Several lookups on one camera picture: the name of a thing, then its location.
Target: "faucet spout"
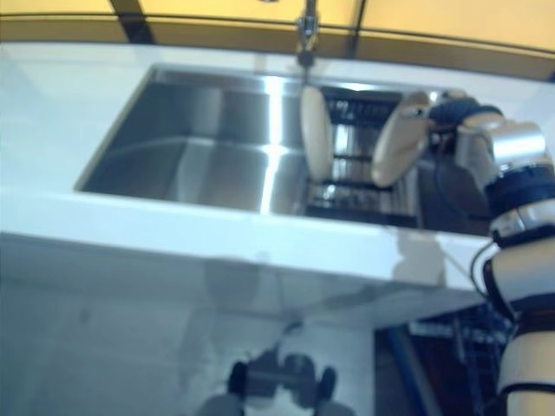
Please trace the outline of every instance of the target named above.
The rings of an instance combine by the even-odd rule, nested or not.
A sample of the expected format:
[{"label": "faucet spout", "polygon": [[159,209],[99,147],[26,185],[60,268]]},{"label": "faucet spout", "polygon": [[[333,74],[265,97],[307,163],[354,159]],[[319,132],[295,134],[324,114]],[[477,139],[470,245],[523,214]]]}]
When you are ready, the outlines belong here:
[{"label": "faucet spout", "polygon": [[297,61],[304,69],[305,80],[309,69],[314,65],[314,54],[318,41],[317,0],[306,0],[303,14],[298,18]]}]

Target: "yellow wall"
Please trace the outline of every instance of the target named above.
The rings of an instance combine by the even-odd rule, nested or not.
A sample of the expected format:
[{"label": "yellow wall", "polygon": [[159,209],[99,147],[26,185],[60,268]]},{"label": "yellow wall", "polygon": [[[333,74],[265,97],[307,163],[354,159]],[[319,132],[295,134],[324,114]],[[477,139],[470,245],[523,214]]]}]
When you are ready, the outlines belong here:
[{"label": "yellow wall", "polygon": [[555,50],[555,0],[371,0],[362,25]]},{"label": "yellow wall", "polygon": [[0,13],[113,13],[108,0],[0,0]]},{"label": "yellow wall", "polygon": [[[304,0],[140,0],[145,13],[217,16],[292,22],[304,8]],[[356,0],[319,0],[322,23],[351,25]]]},{"label": "yellow wall", "polygon": [[[292,22],[304,0],[140,0],[147,14]],[[319,0],[322,23],[352,24],[356,0]],[[0,0],[0,13],[113,12],[108,0]],[[365,29],[389,29],[555,50],[555,0],[371,0]]]}]

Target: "sink basin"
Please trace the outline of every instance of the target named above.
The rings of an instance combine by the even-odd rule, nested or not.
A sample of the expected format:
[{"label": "sink basin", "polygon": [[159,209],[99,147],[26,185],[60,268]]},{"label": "sink basin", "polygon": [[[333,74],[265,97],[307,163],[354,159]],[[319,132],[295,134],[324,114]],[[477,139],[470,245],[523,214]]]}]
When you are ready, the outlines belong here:
[{"label": "sink basin", "polygon": [[[439,90],[334,80],[317,85],[334,126],[329,183],[308,180],[300,80],[159,65],[138,86],[77,188],[262,214],[408,227],[429,222],[441,229],[441,216],[432,212],[441,204],[419,200],[427,181],[417,167],[386,190],[368,179],[373,146],[399,100],[416,90]],[[447,215],[450,231],[452,224]],[[455,231],[476,233],[461,227]]]}]

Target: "cable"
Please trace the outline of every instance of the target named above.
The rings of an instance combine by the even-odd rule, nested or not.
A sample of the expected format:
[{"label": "cable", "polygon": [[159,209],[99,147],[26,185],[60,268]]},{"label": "cable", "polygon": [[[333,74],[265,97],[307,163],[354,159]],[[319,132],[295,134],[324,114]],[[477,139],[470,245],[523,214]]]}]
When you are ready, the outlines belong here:
[{"label": "cable", "polygon": [[480,295],[484,298],[484,300],[486,302],[491,302],[491,300],[490,300],[489,296],[487,295],[487,293],[484,292],[480,288],[480,286],[478,286],[478,282],[476,281],[476,275],[474,274],[474,268],[476,267],[476,262],[478,262],[478,259],[480,258],[480,256],[482,254],[484,254],[484,252],[489,250],[494,244],[495,244],[495,242],[492,240],[489,243],[487,243],[485,246],[483,246],[481,249],[476,251],[476,254],[474,254],[474,257],[472,257],[472,262],[470,262],[470,273],[469,273],[470,280],[472,282],[472,285],[476,289],[476,291],[478,293],[480,293]]},{"label": "cable", "polygon": [[440,194],[441,200],[445,203],[447,208],[455,215],[459,217],[463,217],[465,219],[473,220],[473,221],[489,221],[491,218],[489,216],[484,215],[476,215],[469,212],[462,210],[459,206],[453,203],[448,197],[447,193],[443,189],[443,185],[441,184],[441,177],[440,177],[440,169],[442,166],[443,161],[441,160],[441,155],[445,150],[447,142],[443,141],[438,148],[437,154],[435,155],[435,166],[434,166],[434,184],[437,192]]}]

